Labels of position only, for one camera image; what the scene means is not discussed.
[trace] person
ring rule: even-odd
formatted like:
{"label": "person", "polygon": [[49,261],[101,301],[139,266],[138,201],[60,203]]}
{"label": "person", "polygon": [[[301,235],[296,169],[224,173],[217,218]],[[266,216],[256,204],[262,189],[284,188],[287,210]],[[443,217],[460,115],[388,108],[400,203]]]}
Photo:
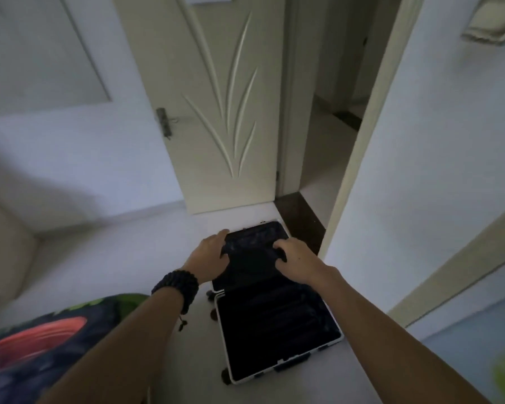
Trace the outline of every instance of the person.
{"label": "person", "polygon": [[[202,240],[180,268],[198,283],[218,277],[229,263],[221,249],[228,230]],[[443,360],[353,289],[337,268],[322,262],[296,238],[278,240],[287,262],[276,268],[310,285],[333,312],[359,363],[384,404],[488,403]],[[40,399],[41,404],[140,403],[159,370],[184,304],[164,286],[132,312]]]}

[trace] person's left arm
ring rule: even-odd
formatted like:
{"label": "person's left arm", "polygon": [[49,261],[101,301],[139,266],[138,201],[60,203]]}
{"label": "person's left arm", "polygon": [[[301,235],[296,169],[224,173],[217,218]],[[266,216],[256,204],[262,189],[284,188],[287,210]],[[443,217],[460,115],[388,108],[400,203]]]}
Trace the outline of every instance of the person's left arm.
{"label": "person's left arm", "polygon": [[[221,256],[228,230],[202,240],[181,269],[199,284],[228,265]],[[86,353],[38,401],[51,403],[140,403],[162,364],[168,339],[183,307],[175,288],[161,288]]]}

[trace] open door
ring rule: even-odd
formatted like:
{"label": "open door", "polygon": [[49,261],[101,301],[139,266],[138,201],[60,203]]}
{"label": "open door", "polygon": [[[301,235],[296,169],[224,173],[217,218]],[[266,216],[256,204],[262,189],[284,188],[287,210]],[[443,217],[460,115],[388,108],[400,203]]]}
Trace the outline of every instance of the open door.
{"label": "open door", "polygon": [[273,201],[284,0],[114,3],[187,210]]}

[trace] box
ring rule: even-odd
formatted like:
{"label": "box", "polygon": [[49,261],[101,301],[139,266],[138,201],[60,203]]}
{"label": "box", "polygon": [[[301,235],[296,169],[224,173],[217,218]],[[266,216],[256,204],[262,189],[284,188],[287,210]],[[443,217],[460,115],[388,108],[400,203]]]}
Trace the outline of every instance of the box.
{"label": "box", "polygon": [[310,286],[290,281],[276,270],[276,259],[285,260],[283,251],[273,249],[279,238],[288,235],[278,221],[226,237],[223,253],[230,263],[212,286],[227,384],[240,384],[273,369],[283,371],[342,340],[322,298]]}

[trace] hand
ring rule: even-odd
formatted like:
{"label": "hand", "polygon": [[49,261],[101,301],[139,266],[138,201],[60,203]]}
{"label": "hand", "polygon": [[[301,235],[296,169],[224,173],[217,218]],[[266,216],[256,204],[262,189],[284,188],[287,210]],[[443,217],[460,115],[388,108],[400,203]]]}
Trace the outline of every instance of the hand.
{"label": "hand", "polygon": [[229,232],[223,229],[217,235],[204,238],[182,266],[182,270],[198,279],[199,285],[217,278],[228,266],[230,258],[227,254],[221,256],[221,250]]}
{"label": "hand", "polygon": [[294,282],[304,283],[314,288],[316,277],[329,271],[329,267],[309,249],[307,244],[297,238],[275,241],[273,248],[282,249],[287,261],[277,259],[275,267]]}

